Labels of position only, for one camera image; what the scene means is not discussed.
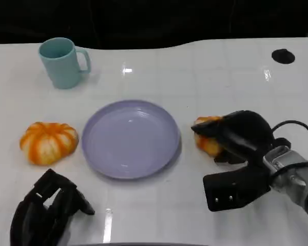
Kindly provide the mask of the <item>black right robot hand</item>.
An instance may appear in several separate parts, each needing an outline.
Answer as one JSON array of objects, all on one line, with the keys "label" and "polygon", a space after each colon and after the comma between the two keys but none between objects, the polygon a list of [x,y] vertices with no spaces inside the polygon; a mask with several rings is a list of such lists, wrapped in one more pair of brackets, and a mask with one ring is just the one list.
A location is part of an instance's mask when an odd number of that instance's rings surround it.
[{"label": "black right robot hand", "polygon": [[204,146],[216,163],[231,165],[262,162],[275,141],[267,121],[258,113],[241,110],[191,126],[196,135],[210,140]]}]

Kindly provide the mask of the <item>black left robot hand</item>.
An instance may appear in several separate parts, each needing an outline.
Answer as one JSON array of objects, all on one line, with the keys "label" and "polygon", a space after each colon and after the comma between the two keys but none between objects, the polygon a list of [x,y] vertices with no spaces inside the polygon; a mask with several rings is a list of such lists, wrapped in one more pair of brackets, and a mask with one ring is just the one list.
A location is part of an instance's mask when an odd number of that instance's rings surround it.
[{"label": "black left robot hand", "polygon": [[95,214],[77,185],[48,169],[18,204],[10,227],[10,244],[58,245],[78,211]]}]

